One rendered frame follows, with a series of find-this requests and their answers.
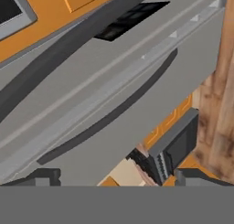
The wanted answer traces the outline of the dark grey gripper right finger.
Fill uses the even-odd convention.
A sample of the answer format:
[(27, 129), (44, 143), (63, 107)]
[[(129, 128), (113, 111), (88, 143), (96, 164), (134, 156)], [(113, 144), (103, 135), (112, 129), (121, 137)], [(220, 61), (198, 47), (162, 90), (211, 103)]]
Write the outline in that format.
[(232, 184), (209, 177), (196, 168), (177, 169), (175, 185), (179, 187), (232, 187)]

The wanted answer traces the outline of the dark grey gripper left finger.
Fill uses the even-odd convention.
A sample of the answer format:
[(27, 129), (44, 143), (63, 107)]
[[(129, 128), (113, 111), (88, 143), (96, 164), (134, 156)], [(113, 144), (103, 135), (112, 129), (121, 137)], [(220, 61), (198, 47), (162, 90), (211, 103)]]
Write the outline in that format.
[(3, 184), (3, 187), (60, 187), (59, 168), (38, 168), (28, 176)]

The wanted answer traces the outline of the plain grey fridge door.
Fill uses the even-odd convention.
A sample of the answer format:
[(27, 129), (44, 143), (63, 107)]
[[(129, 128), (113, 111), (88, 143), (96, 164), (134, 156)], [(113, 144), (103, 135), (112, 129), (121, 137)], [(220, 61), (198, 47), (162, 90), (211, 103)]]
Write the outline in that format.
[(0, 123), (0, 184), (40, 167), (98, 184), (213, 72), (223, 15), (209, 6), (164, 35), (150, 17), (89, 41)]

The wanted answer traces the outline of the grey fridge door with dispenser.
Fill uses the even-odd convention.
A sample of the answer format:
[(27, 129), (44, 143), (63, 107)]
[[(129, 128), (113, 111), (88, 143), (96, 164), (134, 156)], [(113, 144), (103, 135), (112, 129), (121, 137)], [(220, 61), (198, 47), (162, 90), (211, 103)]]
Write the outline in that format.
[(215, 68), (221, 0), (146, 0), (126, 21), (137, 25), (116, 39), (92, 38), (65, 60), (0, 123), (0, 154), (39, 151), (83, 132), (123, 103), (178, 54), (144, 99), (114, 121), (117, 130), (149, 133)]

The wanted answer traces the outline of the grey oven with dark window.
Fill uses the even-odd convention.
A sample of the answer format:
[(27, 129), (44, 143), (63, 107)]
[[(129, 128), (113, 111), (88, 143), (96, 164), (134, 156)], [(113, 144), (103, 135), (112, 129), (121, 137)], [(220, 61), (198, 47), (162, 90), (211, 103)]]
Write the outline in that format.
[(197, 144), (198, 109), (190, 108), (149, 150), (161, 186)]

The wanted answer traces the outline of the black hob grate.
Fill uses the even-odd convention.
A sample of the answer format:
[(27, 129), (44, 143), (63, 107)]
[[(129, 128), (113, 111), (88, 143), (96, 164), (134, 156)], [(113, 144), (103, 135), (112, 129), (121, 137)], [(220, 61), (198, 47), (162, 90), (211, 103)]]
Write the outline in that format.
[(161, 186), (162, 179), (159, 176), (158, 169), (156, 167), (154, 159), (149, 155), (145, 156), (138, 149), (133, 149), (127, 156), (126, 159), (132, 159), (141, 169), (153, 179), (153, 181)]

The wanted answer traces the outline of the orange cupboard run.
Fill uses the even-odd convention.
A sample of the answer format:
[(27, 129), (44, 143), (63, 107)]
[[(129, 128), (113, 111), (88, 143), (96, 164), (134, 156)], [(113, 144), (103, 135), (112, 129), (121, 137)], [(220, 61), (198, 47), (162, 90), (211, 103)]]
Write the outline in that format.
[(109, 0), (28, 0), (37, 21), (0, 41), (0, 62)]
[[(193, 95), (190, 94), (178, 105), (159, 125), (157, 125), (146, 138), (136, 146), (136, 150), (149, 157), (148, 150), (156, 143), (187, 111), (193, 107)], [(180, 168), (198, 168), (206, 175), (216, 178), (214, 174), (202, 166), (194, 157), (189, 155)], [(117, 186), (156, 186), (153, 178), (138, 166), (132, 159), (123, 159), (113, 170), (99, 183), (102, 187)]]

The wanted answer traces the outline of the grey appliance with black window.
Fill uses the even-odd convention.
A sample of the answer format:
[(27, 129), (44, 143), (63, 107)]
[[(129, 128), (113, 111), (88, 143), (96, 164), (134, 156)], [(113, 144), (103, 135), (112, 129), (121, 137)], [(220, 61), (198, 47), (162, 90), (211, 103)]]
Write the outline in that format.
[(0, 41), (37, 21), (28, 0), (0, 0)]

